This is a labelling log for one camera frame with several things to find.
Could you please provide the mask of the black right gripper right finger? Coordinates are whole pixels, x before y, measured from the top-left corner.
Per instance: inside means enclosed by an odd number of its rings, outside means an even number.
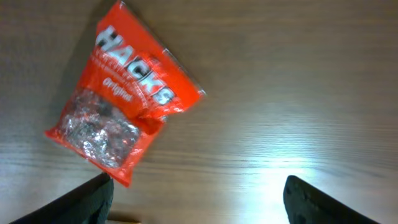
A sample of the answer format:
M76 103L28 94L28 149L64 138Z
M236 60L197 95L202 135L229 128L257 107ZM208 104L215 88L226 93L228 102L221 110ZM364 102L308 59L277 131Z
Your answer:
M286 179L283 201L290 224L378 224L295 175Z

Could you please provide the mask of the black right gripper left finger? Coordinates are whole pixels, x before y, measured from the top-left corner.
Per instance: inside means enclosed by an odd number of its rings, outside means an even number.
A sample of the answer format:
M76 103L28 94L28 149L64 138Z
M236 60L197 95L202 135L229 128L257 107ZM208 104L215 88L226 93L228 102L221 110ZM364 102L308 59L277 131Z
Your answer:
M113 195L114 181L103 172L58 199L11 223L105 223L113 202Z

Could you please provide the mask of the red Hacks candy bag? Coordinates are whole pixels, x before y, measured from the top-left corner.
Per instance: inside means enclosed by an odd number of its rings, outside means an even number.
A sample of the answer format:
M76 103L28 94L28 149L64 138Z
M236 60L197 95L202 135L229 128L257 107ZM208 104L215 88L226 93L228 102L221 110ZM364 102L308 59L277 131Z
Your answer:
M95 46L58 123L45 135L124 186L171 114L204 91L128 9L116 1L96 27Z

